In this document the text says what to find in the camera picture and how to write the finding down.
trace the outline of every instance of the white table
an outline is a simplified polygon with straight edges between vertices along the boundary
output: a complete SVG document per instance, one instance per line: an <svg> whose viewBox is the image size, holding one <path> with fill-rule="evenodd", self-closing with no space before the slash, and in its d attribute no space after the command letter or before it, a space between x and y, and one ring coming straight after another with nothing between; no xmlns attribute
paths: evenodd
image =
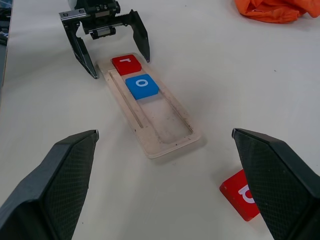
<svg viewBox="0 0 320 240"><path fill-rule="evenodd" d="M147 159L101 77L78 63L59 19L65 0L15 0L0 112L0 205L53 144L98 129L75 240L271 240L219 191L241 169L234 127L286 141L320 174L320 19L240 16L232 0L121 0L148 30L151 68L203 142ZM84 37L93 61L138 52L132 30Z"/></svg>

